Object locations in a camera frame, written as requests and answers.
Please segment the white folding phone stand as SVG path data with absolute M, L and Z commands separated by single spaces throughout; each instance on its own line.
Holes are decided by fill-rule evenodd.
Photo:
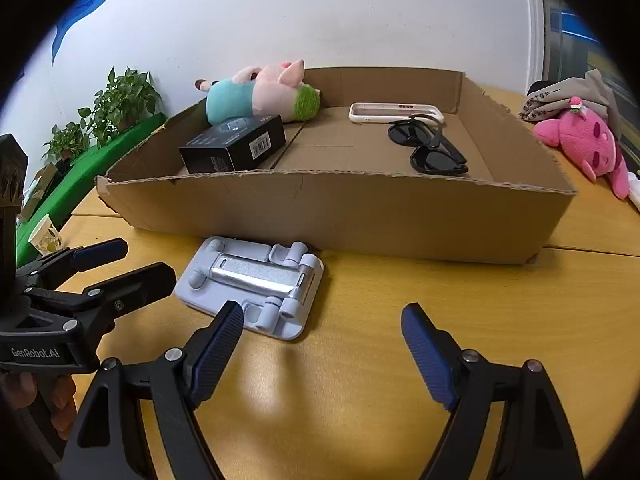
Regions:
M 247 330 L 290 341 L 304 331 L 323 273 L 321 259 L 302 242 L 267 245 L 213 236 L 198 248 L 174 294 L 211 316 L 234 301 Z

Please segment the clear white phone case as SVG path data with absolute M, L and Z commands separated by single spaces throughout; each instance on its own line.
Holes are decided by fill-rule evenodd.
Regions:
M 426 122 L 445 122 L 445 116 L 434 105 L 357 102 L 349 107 L 348 118 L 355 124 L 390 124 L 417 117 Z

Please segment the paper cup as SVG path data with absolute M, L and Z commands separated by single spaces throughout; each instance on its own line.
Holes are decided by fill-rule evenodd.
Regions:
M 32 228 L 28 242 L 42 256 L 54 254 L 65 247 L 62 236 L 48 214 Z

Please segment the black product box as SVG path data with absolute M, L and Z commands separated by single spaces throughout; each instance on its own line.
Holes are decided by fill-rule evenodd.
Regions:
M 256 169 L 285 146 L 279 115 L 237 117 L 211 126 L 180 146 L 190 174 Z

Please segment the green potted plant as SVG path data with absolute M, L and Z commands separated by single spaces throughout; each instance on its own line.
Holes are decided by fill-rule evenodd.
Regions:
M 92 104 L 78 108 L 76 122 L 52 126 L 49 141 L 43 143 L 43 159 L 74 160 L 90 148 L 91 142 L 102 148 L 154 116 L 160 110 L 160 102 L 160 92 L 149 72 L 127 67 L 119 75 L 112 67 L 105 87 L 94 94 Z

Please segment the white panda plush toy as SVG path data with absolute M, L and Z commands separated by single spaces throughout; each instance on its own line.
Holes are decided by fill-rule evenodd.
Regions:
M 640 180 L 634 172 L 628 171 L 628 198 L 640 210 Z

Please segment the pig plush toy teal shirt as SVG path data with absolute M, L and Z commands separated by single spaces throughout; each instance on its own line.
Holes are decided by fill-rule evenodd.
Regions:
M 304 81 L 303 60 L 247 66 L 230 78 L 198 79 L 206 94 L 208 122 L 217 125 L 231 118 L 279 115 L 282 122 L 306 122 L 320 110 L 321 92 Z

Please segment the brown cardboard box tray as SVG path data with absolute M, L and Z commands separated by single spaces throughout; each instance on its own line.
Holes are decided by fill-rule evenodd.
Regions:
M 515 264 L 540 252 L 575 196 L 555 157 L 465 74 L 414 67 L 312 68 L 320 112 L 252 171 L 191 174 L 180 146 L 207 125 L 195 104 L 96 180 L 100 199 L 148 231 L 396 257 Z M 462 177 L 419 174 L 356 102 L 432 104 L 462 151 Z

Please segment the green planter box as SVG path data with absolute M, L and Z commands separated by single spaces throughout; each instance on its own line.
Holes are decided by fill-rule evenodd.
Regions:
M 144 141 L 155 129 L 163 125 L 166 116 L 158 113 L 142 120 L 140 124 L 102 146 L 95 145 L 75 160 L 58 186 L 41 203 L 29 222 L 16 229 L 16 264 L 24 266 L 40 256 L 29 243 L 29 235 L 46 214 L 59 229 L 85 196 L 94 188 L 97 176 L 105 176 L 107 170 L 122 156 Z

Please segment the pink plush toy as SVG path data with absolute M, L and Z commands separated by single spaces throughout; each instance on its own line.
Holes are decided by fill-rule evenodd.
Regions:
M 570 108 L 559 118 L 534 125 L 534 135 L 543 144 L 559 148 L 589 181 L 607 177 L 614 195 L 626 200 L 628 170 L 615 134 L 578 96 L 572 96 L 568 104 Z

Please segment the black sunglasses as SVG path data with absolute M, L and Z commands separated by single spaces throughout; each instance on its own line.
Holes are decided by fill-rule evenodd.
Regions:
M 413 148 L 411 167 L 420 174 L 457 177 L 468 173 L 468 161 L 444 135 L 442 122 L 427 114 L 395 120 L 387 129 L 390 140 Z

